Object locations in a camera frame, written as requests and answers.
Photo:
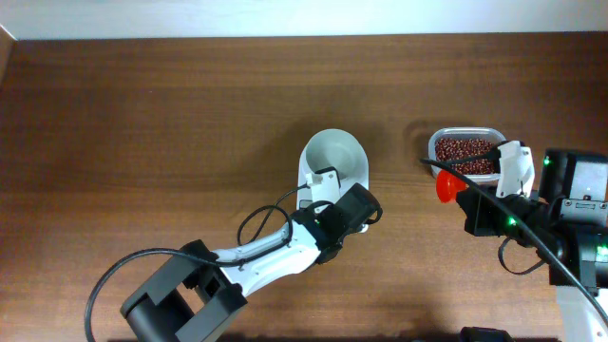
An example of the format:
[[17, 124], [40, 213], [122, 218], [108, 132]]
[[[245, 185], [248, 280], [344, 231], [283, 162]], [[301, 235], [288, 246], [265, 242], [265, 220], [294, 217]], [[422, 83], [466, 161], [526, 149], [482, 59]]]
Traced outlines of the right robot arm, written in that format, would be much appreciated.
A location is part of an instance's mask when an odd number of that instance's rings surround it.
[[607, 338], [607, 159], [549, 149], [535, 195], [475, 186], [455, 197], [465, 230], [534, 247], [549, 268], [569, 341]]

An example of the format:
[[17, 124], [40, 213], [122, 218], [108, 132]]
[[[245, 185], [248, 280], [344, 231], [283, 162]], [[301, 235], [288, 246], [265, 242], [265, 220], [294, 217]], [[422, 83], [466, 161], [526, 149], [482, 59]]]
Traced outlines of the orange measuring scoop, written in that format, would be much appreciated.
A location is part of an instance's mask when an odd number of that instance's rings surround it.
[[441, 203], [455, 201], [457, 195], [465, 191], [467, 185], [446, 170], [438, 173], [436, 178], [436, 194]]

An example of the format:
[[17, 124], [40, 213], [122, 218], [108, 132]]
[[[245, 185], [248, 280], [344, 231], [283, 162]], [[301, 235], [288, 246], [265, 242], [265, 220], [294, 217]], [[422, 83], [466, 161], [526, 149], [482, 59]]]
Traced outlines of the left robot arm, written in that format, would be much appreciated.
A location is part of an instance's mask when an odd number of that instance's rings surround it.
[[140, 341], [215, 341], [248, 295], [332, 260], [346, 236], [381, 216], [378, 200], [357, 183], [337, 201], [299, 209], [280, 230], [243, 246], [211, 251], [194, 240], [123, 303], [121, 315]]

